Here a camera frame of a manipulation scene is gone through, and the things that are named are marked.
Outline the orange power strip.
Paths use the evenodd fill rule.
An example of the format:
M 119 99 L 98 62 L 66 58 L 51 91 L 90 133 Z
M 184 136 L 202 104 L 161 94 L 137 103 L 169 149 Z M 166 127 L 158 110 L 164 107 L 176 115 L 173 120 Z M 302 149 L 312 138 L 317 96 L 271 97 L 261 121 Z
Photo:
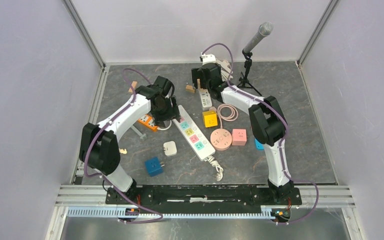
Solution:
M 137 120 L 137 122 L 147 127 L 153 132 L 156 132 L 158 130 L 158 127 L 154 124 L 153 117 L 148 114 L 143 115 L 141 118 Z

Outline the white green small power strip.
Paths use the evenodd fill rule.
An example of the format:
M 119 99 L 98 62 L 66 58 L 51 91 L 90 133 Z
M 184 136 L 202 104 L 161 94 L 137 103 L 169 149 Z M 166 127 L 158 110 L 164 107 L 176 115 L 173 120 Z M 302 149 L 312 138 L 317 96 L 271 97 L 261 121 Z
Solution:
M 207 89 L 201 89 L 198 91 L 201 100 L 201 107 L 203 111 L 208 111 L 212 106 L 212 98 Z

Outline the yellow cube adapter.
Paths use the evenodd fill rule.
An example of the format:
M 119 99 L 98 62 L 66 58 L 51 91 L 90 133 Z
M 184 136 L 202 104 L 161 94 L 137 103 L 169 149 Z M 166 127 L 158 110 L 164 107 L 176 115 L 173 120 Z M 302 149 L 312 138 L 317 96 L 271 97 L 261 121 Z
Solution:
M 206 128 L 217 127 L 219 125 L 218 116 L 214 110 L 203 111 L 202 120 Z

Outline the white square plug adapter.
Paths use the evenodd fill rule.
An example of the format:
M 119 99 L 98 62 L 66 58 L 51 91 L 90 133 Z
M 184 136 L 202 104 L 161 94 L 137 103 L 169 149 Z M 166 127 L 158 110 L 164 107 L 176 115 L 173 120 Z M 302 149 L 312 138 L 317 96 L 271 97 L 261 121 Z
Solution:
M 171 157 L 177 154 L 177 146 L 174 141 L 168 141 L 163 143 L 163 152 L 165 156 Z

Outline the white long power strip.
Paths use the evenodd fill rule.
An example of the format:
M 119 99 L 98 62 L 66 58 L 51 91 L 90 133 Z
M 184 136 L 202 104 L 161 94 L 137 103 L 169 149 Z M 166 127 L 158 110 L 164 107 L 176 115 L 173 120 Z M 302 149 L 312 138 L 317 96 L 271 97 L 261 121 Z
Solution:
M 181 135 L 188 142 L 200 161 L 205 161 L 213 156 L 215 148 L 210 144 L 204 133 L 200 130 L 193 118 L 187 113 L 182 105 L 178 105 L 180 119 L 173 119 L 173 124 L 178 128 Z

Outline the blue cube adapter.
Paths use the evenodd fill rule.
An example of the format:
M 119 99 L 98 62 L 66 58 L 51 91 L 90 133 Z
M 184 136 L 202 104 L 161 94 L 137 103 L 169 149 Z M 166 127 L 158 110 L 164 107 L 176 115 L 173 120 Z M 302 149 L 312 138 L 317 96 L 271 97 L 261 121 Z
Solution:
M 150 158 L 144 162 L 146 171 L 150 177 L 162 174 L 163 166 L 157 157 Z

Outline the pink round socket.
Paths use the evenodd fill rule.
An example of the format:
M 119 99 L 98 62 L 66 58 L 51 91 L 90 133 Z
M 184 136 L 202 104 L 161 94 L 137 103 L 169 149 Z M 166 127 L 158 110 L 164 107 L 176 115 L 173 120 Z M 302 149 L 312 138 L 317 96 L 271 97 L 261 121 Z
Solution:
M 211 133 L 210 142 L 217 151 L 225 151 L 232 145 L 233 137 L 228 130 L 218 128 Z

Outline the pink plug adapter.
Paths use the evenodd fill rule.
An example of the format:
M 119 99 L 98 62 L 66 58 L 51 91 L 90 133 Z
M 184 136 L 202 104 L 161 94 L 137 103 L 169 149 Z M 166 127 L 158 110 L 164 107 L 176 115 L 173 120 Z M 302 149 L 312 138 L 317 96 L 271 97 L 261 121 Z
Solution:
M 232 130 L 232 146 L 244 146 L 247 143 L 247 131 L 242 128 Z

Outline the small blue plug adapter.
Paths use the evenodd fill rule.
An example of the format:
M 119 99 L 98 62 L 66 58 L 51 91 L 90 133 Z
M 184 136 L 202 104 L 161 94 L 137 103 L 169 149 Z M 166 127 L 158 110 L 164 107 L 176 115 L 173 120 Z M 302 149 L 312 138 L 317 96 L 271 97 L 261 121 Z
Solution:
M 255 148 L 259 151 L 264 150 L 264 145 L 260 143 L 256 138 L 254 139 Z

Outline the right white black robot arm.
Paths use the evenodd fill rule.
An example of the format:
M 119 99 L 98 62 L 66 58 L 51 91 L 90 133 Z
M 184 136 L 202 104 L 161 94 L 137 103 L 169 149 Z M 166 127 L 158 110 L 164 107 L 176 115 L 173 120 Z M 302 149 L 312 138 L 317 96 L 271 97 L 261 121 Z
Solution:
M 286 187 L 292 188 L 285 154 L 285 138 L 289 127 L 278 100 L 270 95 L 256 96 L 241 90 L 229 81 L 222 80 L 221 66 L 206 63 L 192 68 L 193 85 L 208 90 L 210 97 L 223 104 L 232 105 L 248 114 L 254 138 L 263 144 L 269 168 L 269 199 L 282 204 L 289 198 Z

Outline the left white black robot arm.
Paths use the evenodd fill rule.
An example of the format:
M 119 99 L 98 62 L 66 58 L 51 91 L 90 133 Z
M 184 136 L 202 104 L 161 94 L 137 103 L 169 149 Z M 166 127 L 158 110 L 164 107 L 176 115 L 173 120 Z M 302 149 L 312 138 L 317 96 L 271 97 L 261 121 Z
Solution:
M 120 164 L 119 141 L 134 123 L 144 115 L 152 117 L 153 124 L 166 127 L 172 120 L 180 120 L 180 110 L 173 94 L 174 84 L 158 76 L 154 83 L 137 87 L 128 101 L 116 112 L 99 123 L 87 123 L 81 134 L 79 159 L 102 174 L 118 189 L 118 197 L 125 204 L 133 203 L 137 190 L 134 180 Z

